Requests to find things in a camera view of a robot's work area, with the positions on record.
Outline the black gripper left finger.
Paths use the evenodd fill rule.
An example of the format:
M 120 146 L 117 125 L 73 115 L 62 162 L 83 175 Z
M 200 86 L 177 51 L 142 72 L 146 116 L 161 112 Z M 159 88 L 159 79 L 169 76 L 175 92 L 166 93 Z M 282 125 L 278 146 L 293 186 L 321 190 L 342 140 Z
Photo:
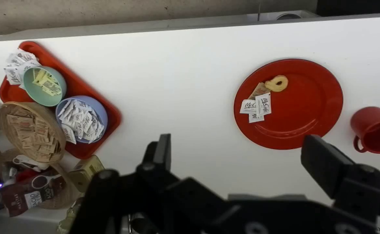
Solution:
M 136 171 L 143 173 L 169 172 L 172 164 L 170 134 L 161 134 L 156 142 L 151 142 Z

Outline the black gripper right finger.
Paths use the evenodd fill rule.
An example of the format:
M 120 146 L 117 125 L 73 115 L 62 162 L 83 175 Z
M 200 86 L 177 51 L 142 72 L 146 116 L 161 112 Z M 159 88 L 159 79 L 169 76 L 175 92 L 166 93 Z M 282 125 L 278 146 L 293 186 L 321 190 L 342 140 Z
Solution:
M 380 171 L 354 163 L 333 145 L 317 136 L 307 136 L 300 163 L 319 188 L 333 201 L 333 207 L 367 222 L 380 211 L 380 190 L 373 181 Z

